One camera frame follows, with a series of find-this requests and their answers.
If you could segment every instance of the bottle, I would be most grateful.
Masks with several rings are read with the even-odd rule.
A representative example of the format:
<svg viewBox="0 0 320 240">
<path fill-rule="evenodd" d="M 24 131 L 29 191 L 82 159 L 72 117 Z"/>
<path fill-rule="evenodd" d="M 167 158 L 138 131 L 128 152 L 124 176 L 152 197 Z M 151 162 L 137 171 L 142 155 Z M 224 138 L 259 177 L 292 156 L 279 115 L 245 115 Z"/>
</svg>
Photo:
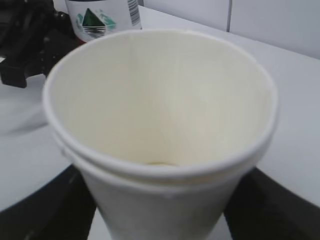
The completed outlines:
<svg viewBox="0 0 320 240">
<path fill-rule="evenodd" d="M 137 0 L 65 0 L 77 38 L 91 40 L 123 30 L 141 29 Z"/>
</svg>

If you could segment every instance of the tile grout line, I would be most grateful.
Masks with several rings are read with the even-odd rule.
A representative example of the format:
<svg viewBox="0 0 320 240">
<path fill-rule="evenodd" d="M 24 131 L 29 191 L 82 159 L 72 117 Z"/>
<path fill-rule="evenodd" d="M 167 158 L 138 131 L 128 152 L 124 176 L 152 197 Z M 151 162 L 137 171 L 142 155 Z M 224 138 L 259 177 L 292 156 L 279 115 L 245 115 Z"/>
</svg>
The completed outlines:
<svg viewBox="0 0 320 240">
<path fill-rule="evenodd" d="M 230 26 L 231 26 L 232 1 L 233 0 L 229 0 L 228 18 L 227 18 L 227 23 L 226 23 L 226 31 L 228 33 L 230 32 Z"/>
</svg>

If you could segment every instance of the white paper cup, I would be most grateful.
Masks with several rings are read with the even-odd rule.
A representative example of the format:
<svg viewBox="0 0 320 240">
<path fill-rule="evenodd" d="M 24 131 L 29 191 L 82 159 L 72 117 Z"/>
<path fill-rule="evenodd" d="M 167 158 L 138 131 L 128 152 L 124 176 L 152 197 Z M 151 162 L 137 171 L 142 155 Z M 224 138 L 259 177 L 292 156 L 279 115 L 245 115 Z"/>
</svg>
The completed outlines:
<svg viewBox="0 0 320 240">
<path fill-rule="evenodd" d="M 248 53 L 186 30 L 87 43 L 53 68 L 43 98 L 114 240 L 205 239 L 278 113 L 277 88 Z"/>
</svg>

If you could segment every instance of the barcode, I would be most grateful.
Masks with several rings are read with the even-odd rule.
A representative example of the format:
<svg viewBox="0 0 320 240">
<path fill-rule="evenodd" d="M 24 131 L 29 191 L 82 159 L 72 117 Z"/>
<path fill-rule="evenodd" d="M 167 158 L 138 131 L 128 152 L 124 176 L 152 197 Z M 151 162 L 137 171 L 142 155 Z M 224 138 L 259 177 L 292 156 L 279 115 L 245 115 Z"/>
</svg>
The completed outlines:
<svg viewBox="0 0 320 240">
<path fill-rule="evenodd" d="M 132 26 L 140 22 L 139 7 L 137 0 L 128 0 Z"/>
</svg>

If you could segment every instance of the cup rim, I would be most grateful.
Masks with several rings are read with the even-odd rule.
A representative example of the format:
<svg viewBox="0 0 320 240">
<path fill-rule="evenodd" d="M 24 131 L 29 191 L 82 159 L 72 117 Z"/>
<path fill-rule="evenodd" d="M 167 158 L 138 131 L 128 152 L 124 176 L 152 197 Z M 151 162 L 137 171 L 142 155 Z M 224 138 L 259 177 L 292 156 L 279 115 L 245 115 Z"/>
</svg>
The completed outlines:
<svg viewBox="0 0 320 240">
<path fill-rule="evenodd" d="M 88 49 L 97 43 L 107 41 L 108 39 L 116 38 L 122 35 L 132 35 L 139 33 L 187 34 L 211 39 L 216 42 L 220 42 L 221 44 L 227 45 L 231 49 L 241 53 L 245 58 L 249 59 L 252 62 L 252 64 L 256 65 L 256 67 L 259 68 L 262 74 L 264 75 L 265 80 L 269 83 L 273 95 L 273 104 L 269 115 L 269 120 L 267 121 L 267 124 L 264 130 L 262 131 L 262 134 L 256 139 L 256 141 L 254 141 L 252 144 L 245 147 L 244 149 L 240 150 L 239 152 L 236 152 L 230 155 L 229 157 L 226 157 L 221 160 L 179 167 L 158 167 L 154 165 L 142 165 L 135 162 L 117 159 L 116 157 L 112 157 L 108 154 L 99 152 L 98 150 L 86 146 L 79 142 L 75 137 L 73 137 L 56 116 L 55 111 L 53 109 L 53 103 L 51 101 L 51 88 L 55 81 L 56 75 L 60 70 L 60 67 L 68 63 L 73 58 L 73 56 L 75 56 L 79 52 L 82 52 L 85 49 Z M 106 35 L 104 37 L 83 44 L 82 46 L 74 49 L 72 52 L 67 54 L 53 67 L 44 85 L 42 99 L 44 112 L 46 114 L 49 124 L 52 126 L 52 128 L 54 129 L 56 134 L 61 138 L 64 144 L 66 144 L 66 146 L 70 148 L 70 150 L 85 158 L 85 160 L 82 159 L 83 161 L 91 162 L 97 166 L 105 168 L 106 170 L 117 173 L 119 175 L 127 175 L 143 179 L 145 178 L 157 180 L 195 178 L 199 176 L 205 176 L 222 172 L 229 168 L 232 168 L 233 166 L 241 164 L 242 162 L 244 162 L 245 159 L 248 159 L 253 153 L 257 152 L 261 146 L 268 142 L 275 130 L 279 115 L 278 88 L 271 76 L 269 75 L 269 73 L 264 69 L 264 67 L 262 67 L 258 63 L 258 61 L 253 56 L 251 56 L 251 54 L 249 54 L 241 47 L 219 37 L 185 29 L 126 30 Z"/>
</svg>

